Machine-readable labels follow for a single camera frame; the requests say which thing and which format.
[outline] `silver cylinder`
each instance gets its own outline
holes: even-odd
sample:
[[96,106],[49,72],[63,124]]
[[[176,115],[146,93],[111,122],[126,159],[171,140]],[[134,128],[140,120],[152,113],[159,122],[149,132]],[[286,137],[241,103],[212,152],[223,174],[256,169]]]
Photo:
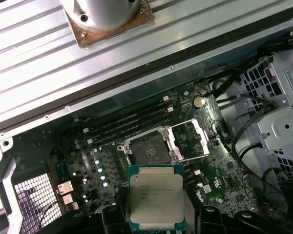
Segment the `silver cylinder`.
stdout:
[[81,28],[105,32],[126,24],[139,9],[141,0],[62,0],[69,17]]

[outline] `motherboard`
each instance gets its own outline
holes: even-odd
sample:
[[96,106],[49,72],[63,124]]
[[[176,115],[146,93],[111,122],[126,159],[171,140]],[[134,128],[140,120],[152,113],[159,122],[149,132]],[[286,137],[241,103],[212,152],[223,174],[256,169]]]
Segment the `motherboard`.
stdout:
[[183,164],[184,186],[204,205],[234,216],[256,211],[243,169],[208,86],[197,80],[108,115],[74,119],[54,137],[58,189],[68,209],[94,213],[128,185],[128,166]]

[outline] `mounting screw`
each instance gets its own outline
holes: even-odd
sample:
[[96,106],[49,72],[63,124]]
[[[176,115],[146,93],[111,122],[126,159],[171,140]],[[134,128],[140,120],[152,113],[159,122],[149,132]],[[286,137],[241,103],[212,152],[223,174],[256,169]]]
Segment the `mounting screw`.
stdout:
[[80,17],[80,20],[81,20],[82,22],[86,22],[86,21],[88,20],[88,16],[87,16],[87,15],[82,15],[82,16]]
[[252,218],[252,215],[246,212],[241,213],[242,217],[244,218]]

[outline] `intel xeon processor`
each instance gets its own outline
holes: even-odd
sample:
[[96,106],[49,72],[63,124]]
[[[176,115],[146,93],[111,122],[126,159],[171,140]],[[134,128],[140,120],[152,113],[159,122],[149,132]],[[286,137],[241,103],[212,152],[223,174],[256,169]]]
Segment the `intel xeon processor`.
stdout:
[[184,230],[182,165],[131,165],[130,224],[138,230]]

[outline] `green circuit board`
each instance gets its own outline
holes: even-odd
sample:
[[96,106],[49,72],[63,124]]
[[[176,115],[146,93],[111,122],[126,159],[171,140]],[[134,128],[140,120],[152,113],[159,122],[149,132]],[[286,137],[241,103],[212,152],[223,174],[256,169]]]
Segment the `green circuit board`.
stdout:
[[[201,108],[195,104],[197,97],[205,101]],[[187,122],[193,119],[209,138],[210,155],[191,160],[204,155],[202,137]],[[190,159],[182,162],[184,184],[191,185],[204,205],[216,206],[229,216],[241,210],[256,211],[252,188],[247,183],[243,189],[243,170],[227,150],[230,136],[207,86],[193,81],[105,116],[94,113],[74,124],[73,130],[54,138],[54,153],[67,167],[63,181],[67,177],[72,180],[79,207],[89,213],[115,201],[118,188],[127,185],[129,162],[170,164],[171,150],[161,130],[178,124],[172,129],[175,145],[184,159]],[[90,180],[82,183],[84,177]],[[81,196],[89,191],[94,195],[85,203]]]

